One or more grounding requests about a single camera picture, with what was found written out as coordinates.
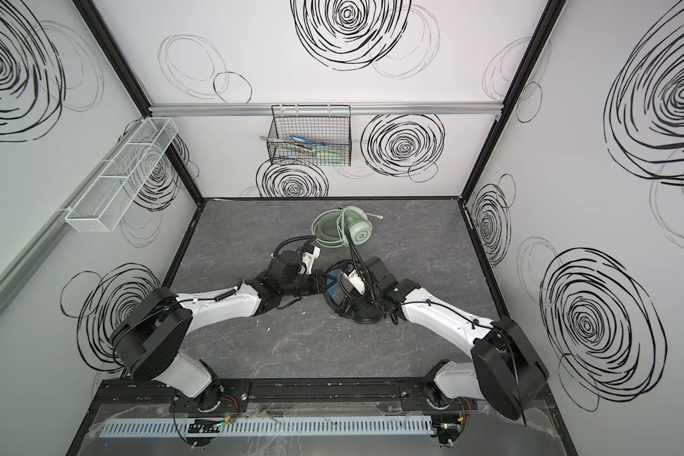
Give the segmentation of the mint green headphones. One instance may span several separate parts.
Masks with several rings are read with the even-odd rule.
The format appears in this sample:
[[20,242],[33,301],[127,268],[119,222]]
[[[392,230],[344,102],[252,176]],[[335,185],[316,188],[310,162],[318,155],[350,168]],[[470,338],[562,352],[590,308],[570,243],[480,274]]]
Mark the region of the mint green headphones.
[[374,233],[373,218],[383,220],[384,217],[353,205],[338,207],[319,214],[311,224],[311,232],[321,247],[334,249],[348,247],[350,243],[362,245]]

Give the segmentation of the right corner frame post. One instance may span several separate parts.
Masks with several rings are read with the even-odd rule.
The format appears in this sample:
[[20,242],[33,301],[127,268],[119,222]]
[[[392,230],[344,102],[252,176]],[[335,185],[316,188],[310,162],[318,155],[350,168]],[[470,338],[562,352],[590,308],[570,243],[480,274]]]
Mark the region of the right corner frame post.
[[469,174],[467,183],[460,196],[460,201],[463,204],[469,202],[474,193],[475,186],[479,182],[482,174],[486,169],[486,165],[491,158],[495,147],[497,146],[501,136],[504,133],[505,127],[517,106],[518,100],[526,87],[529,77],[533,74],[534,68],[540,59],[540,56],[545,48],[547,40],[550,38],[552,30],[554,30],[557,21],[559,20],[562,10],[566,6],[565,0],[550,0],[545,6],[545,10],[535,28],[535,32],[529,40],[526,52],[521,59],[520,65],[514,73],[513,81],[509,86],[507,94],[503,99],[503,108],[499,118],[493,123],[492,128],[486,136],[484,145],[479,153],[477,160]]

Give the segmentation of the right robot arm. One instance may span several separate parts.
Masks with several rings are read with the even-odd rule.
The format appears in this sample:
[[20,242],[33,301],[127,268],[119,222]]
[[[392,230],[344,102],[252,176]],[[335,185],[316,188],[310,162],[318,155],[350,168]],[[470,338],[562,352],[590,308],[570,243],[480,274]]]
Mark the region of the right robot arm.
[[375,304],[448,340],[469,358],[435,369],[433,391],[446,399],[484,400],[510,420],[524,418],[549,372],[518,323],[465,312],[415,281],[396,279],[380,258],[367,261],[362,277]]

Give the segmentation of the black corner frame post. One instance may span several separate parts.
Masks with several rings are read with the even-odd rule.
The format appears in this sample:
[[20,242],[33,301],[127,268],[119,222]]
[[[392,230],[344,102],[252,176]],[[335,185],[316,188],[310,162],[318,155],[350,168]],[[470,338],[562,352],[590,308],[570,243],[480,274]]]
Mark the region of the black corner frame post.
[[[76,7],[95,41],[102,49],[104,56],[108,59],[110,66],[119,78],[133,104],[135,104],[138,112],[142,117],[150,117],[150,100],[146,96],[144,89],[141,87],[139,80],[130,68],[127,59],[125,59],[94,2],[91,0],[72,0],[71,3]],[[169,156],[171,165],[180,177],[180,181],[185,186],[195,205],[203,207],[203,196],[201,195],[195,180],[190,176],[178,148],[176,148],[176,146],[169,146],[167,155]]]

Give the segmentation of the clear wall shelf bin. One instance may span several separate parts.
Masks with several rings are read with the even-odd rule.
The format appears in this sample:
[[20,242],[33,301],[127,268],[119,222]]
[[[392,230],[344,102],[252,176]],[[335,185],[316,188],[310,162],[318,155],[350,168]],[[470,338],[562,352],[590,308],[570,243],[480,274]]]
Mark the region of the clear wall shelf bin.
[[133,123],[65,216],[80,233],[112,232],[138,206],[160,212],[177,197],[178,174],[166,157],[178,129],[170,118]]

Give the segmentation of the side wall aluminium rail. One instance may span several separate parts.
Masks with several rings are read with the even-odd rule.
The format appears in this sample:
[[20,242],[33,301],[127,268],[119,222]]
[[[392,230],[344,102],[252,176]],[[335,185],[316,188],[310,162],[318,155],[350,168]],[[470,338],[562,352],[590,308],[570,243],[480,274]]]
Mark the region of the side wall aluminium rail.
[[121,136],[118,144],[110,149],[108,155],[100,161],[89,176],[61,204],[61,207],[53,213],[47,223],[0,274],[0,317],[68,233],[70,224],[66,222],[66,217],[83,203],[87,195],[98,190],[105,193],[101,203],[91,208],[89,216],[91,222],[99,218],[101,210],[105,210],[108,205],[113,203],[128,178],[124,175],[105,176],[103,172],[117,162],[116,157],[122,153],[125,143],[132,139],[136,132],[148,122],[149,120],[144,118],[129,124],[127,134]]

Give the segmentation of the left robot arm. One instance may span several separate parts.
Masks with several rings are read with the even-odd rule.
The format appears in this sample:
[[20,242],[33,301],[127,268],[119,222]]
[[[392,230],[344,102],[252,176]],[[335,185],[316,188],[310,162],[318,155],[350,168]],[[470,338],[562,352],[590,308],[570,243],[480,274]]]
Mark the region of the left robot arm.
[[109,337],[111,354],[136,381],[158,381],[193,401],[200,412],[237,402],[205,362],[181,351],[185,337],[226,320],[258,317],[321,295],[336,282],[315,269],[320,248],[315,236],[286,239],[268,267],[253,279],[216,291],[176,294],[167,287],[150,292]]

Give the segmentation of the black and blue headphones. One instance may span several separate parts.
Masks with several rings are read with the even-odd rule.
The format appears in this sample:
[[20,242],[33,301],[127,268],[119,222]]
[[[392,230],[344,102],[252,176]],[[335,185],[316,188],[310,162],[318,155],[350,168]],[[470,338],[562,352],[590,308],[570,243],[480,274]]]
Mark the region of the black and blue headphones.
[[[357,294],[343,277],[344,273],[353,270],[364,279],[364,296]],[[380,258],[374,256],[362,266],[355,266],[352,260],[340,260],[330,266],[326,273],[336,282],[323,296],[339,317],[351,319],[356,324],[376,324],[384,319],[389,319],[393,325],[399,323],[397,305],[390,298],[397,280]]]

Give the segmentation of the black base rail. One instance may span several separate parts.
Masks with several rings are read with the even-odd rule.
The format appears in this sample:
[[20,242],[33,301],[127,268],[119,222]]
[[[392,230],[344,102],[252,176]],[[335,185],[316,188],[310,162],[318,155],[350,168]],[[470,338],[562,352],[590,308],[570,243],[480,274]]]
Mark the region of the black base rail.
[[444,395],[426,377],[341,378],[226,378],[211,382],[196,398],[178,387],[159,381],[139,382],[129,377],[104,380],[89,406],[95,412],[104,405],[178,405],[182,412],[198,413],[217,405],[215,412],[248,412],[252,404],[391,403],[404,412],[434,412],[451,404],[451,412],[463,405],[478,409],[485,401],[459,393]]

